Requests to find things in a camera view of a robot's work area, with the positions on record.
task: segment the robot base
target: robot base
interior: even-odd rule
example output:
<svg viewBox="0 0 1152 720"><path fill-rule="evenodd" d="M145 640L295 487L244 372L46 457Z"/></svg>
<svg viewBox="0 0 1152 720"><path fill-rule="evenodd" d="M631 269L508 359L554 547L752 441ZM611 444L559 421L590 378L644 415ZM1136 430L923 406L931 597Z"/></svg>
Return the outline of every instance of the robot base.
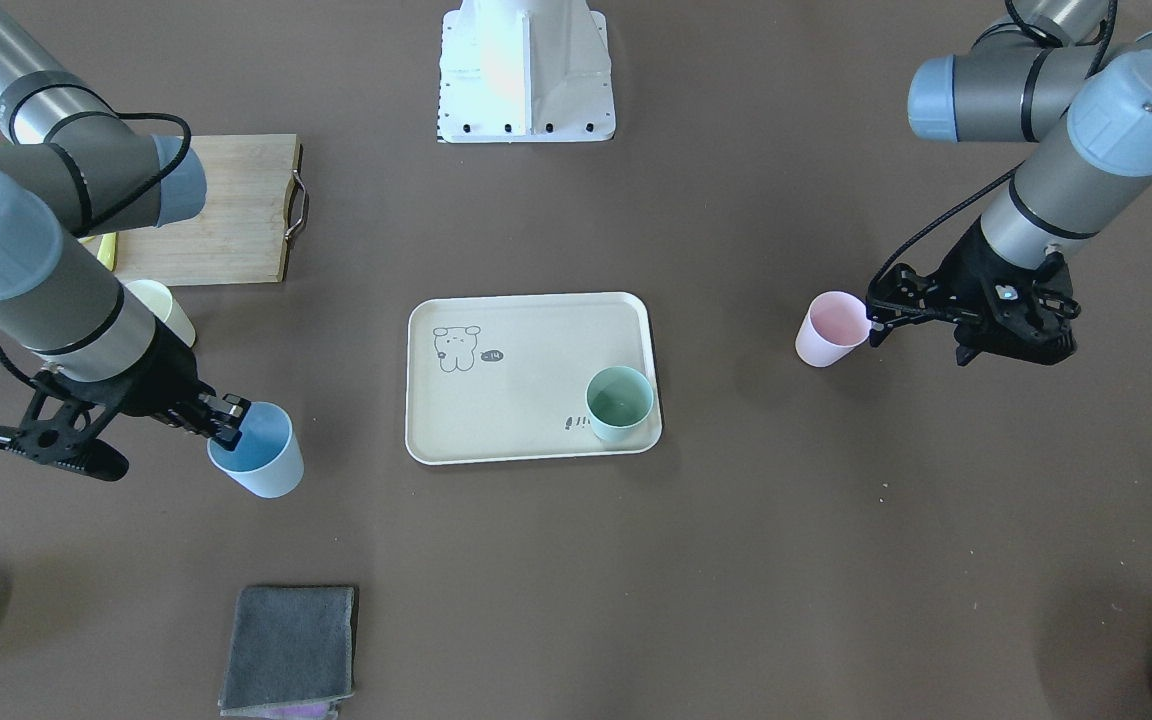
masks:
<svg viewBox="0 0 1152 720"><path fill-rule="evenodd" d="M467 0L444 17L438 138L591 142L616 132L607 18L584 0Z"/></svg>

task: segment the yellow object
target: yellow object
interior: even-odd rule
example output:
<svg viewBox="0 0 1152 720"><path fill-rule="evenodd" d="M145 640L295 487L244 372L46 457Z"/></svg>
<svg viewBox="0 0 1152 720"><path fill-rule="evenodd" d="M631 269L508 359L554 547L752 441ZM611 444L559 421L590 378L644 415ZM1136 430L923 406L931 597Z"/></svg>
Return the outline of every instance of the yellow object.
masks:
<svg viewBox="0 0 1152 720"><path fill-rule="evenodd" d="M118 262L118 233L108 232L101 236L96 237L84 237L78 242L85 245L88 242L100 238L100 247L96 249L96 259L100 260L101 265L109 272L114 272L114 264Z"/></svg>

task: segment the pink cup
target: pink cup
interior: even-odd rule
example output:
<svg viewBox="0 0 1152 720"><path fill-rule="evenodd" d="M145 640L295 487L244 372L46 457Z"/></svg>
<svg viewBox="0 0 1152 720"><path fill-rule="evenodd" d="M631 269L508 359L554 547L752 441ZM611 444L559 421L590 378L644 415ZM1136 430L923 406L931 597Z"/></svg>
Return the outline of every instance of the pink cup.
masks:
<svg viewBox="0 0 1152 720"><path fill-rule="evenodd" d="M869 313L859 297L846 291L826 291L808 306L795 350L808 365L826 367L869 338Z"/></svg>

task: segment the light green cup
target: light green cup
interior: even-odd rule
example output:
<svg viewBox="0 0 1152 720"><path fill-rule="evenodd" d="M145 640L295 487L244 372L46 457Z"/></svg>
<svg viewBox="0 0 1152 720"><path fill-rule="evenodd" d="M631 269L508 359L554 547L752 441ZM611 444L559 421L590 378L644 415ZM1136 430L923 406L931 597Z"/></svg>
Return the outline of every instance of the light green cup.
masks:
<svg viewBox="0 0 1152 720"><path fill-rule="evenodd" d="M604 442L622 442L652 412L655 393L646 376L617 365L599 370L585 388L585 408L594 435Z"/></svg>

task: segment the blue cup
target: blue cup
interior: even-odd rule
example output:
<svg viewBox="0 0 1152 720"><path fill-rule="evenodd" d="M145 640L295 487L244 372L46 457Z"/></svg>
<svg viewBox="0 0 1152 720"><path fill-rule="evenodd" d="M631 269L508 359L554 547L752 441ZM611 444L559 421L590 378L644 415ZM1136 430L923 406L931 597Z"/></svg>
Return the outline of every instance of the blue cup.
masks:
<svg viewBox="0 0 1152 720"><path fill-rule="evenodd" d="M252 402L243 418L242 437L233 452L207 441L207 457L252 495L283 497L305 475L305 460L291 429L291 418L273 402Z"/></svg>

